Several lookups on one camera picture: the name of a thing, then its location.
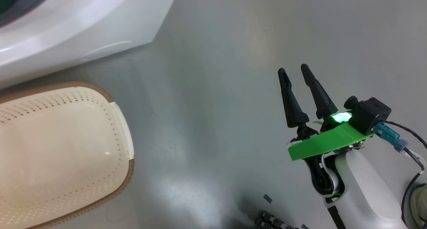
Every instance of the green light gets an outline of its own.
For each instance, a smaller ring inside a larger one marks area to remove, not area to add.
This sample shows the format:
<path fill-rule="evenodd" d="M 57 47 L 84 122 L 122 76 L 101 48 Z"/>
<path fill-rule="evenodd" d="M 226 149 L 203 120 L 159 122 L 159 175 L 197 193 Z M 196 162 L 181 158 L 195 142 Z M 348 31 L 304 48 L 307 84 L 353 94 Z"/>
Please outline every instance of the green light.
<path fill-rule="evenodd" d="M 332 117 L 336 122 L 347 122 L 351 118 L 351 114 L 347 112 L 338 113 Z"/>

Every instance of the green bracket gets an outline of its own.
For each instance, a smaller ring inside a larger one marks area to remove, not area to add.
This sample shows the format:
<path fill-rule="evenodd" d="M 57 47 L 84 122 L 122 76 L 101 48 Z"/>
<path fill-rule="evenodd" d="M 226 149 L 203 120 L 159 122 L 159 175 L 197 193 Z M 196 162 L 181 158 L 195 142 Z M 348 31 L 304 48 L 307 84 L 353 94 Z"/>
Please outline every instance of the green bracket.
<path fill-rule="evenodd" d="M 352 145 L 371 135 L 364 135 L 348 123 L 337 126 L 308 140 L 289 147 L 289 155 L 293 161 L 329 153 Z"/>

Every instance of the white appliance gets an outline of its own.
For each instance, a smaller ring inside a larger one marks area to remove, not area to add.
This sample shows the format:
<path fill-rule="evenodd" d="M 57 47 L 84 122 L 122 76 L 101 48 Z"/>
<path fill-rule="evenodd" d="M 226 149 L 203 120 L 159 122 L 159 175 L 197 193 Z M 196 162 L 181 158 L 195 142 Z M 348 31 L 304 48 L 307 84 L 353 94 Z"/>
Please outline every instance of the white appliance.
<path fill-rule="evenodd" d="M 0 88 L 149 43 L 172 2 L 44 0 L 0 27 Z"/>

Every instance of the gray floor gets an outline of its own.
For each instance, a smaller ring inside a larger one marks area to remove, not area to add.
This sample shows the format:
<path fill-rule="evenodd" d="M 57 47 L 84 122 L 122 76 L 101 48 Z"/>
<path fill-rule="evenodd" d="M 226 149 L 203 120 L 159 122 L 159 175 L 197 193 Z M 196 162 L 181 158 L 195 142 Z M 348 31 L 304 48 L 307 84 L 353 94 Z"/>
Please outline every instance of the gray floor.
<path fill-rule="evenodd" d="M 296 131 L 276 72 L 287 70 L 312 120 L 301 63 L 339 109 L 351 95 L 375 96 L 392 120 L 425 135 L 424 1 L 176 0 L 150 45 L 4 90 L 88 81 L 113 96 L 131 129 L 136 171 L 126 191 L 56 229 L 249 228 L 259 209 L 335 228 L 306 165 L 287 153 Z M 416 165 L 375 138 L 363 153 L 400 200 Z"/>

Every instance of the laundry basket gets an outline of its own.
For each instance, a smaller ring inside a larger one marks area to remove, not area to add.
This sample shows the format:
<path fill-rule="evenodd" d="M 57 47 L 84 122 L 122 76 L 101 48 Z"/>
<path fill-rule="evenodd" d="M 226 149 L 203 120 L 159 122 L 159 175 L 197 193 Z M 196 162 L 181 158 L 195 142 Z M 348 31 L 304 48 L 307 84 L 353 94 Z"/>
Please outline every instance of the laundry basket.
<path fill-rule="evenodd" d="M 62 83 L 0 98 L 0 229 L 44 229 L 119 195 L 134 150 L 104 90 Z"/>

